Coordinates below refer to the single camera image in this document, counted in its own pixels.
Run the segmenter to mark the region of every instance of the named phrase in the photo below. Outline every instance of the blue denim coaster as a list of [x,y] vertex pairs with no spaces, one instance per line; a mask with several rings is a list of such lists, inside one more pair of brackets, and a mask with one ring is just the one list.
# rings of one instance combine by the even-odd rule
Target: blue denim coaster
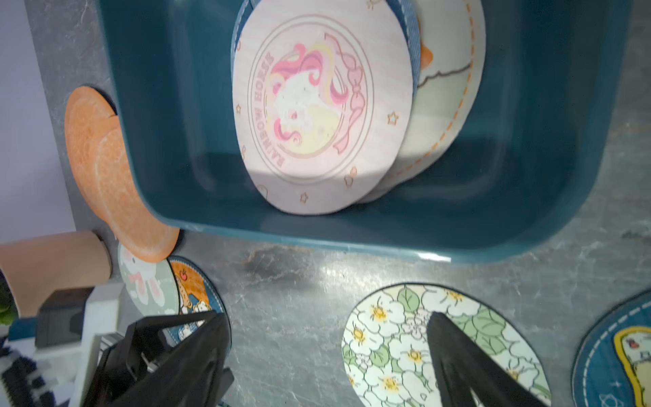
[[416,10],[411,0],[387,0],[393,14],[398,18],[400,28],[405,34],[409,58],[411,59],[411,75],[413,77],[413,93],[416,94],[421,77],[421,32],[418,28]]
[[[233,64],[235,62],[235,47],[240,39],[242,29],[253,9],[261,0],[244,0],[235,20],[233,37],[230,44],[230,78],[233,78]],[[413,92],[416,93],[418,81],[421,77],[421,32],[418,29],[416,10],[411,0],[387,0],[393,14],[398,18],[400,28],[407,40],[409,58],[411,59],[411,75],[413,77]]]

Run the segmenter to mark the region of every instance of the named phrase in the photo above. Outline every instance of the gray marble countertop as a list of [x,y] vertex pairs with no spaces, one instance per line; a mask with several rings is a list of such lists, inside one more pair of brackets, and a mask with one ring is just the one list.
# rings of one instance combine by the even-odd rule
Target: gray marble countertop
[[[72,90],[109,97],[93,0],[25,0],[61,165],[78,230],[115,259],[117,242],[72,178],[64,112]],[[490,304],[523,334],[545,367],[554,406],[573,405],[570,373],[581,338],[612,306],[651,286],[651,2],[635,0],[609,139],[590,197],[535,250],[494,264],[404,261],[185,232],[175,253],[220,291],[233,326],[227,365],[240,406],[359,406],[340,342],[353,306],[395,283],[448,285]]]

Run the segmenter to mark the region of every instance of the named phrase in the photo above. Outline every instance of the blue coaster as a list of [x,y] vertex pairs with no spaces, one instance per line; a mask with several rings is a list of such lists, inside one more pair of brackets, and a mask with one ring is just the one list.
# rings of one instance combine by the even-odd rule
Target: blue coaster
[[[183,257],[170,256],[167,260],[169,261],[169,265],[172,267],[174,278],[176,279],[176,284],[178,286],[180,314],[191,314],[209,310],[217,311],[218,313],[226,313],[226,308],[224,307],[217,290],[198,267]],[[179,344],[182,340],[196,331],[201,324],[202,322],[193,322],[183,326],[168,328],[167,331],[172,337],[172,340],[176,344]]]
[[[413,93],[416,93],[418,88],[418,81],[421,77],[421,32],[418,28],[418,19],[416,17],[416,10],[411,0],[386,0],[387,4],[393,14],[398,18],[400,28],[404,33],[405,40],[407,40],[407,47],[409,48],[409,57],[411,59],[411,75],[413,78]],[[233,64],[235,61],[235,52],[242,29],[253,12],[253,9],[258,5],[261,0],[244,0],[242,7],[235,20],[235,27],[233,28],[233,36],[230,43],[230,78],[233,78]],[[369,7],[373,7],[377,0],[369,0]]]
[[586,335],[572,393],[577,407],[651,406],[651,291],[616,307]]

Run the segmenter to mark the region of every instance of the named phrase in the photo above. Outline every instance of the green coaster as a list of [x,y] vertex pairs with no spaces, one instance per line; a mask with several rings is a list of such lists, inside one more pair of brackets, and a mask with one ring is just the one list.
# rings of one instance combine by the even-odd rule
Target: green coaster
[[167,260],[147,263],[120,244],[118,264],[126,290],[143,316],[178,314],[178,288]]

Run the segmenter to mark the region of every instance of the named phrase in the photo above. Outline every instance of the teal plastic bin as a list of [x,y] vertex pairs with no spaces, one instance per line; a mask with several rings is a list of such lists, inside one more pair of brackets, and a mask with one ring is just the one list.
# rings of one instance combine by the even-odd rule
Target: teal plastic bin
[[483,79],[450,149],[373,203],[308,217],[268,204],[240,158],[230,42],[241,4],[98,0],[135,184],[162,222],[284,244],[488,261],[549,238],[592,188],[630,1],[484,1]]

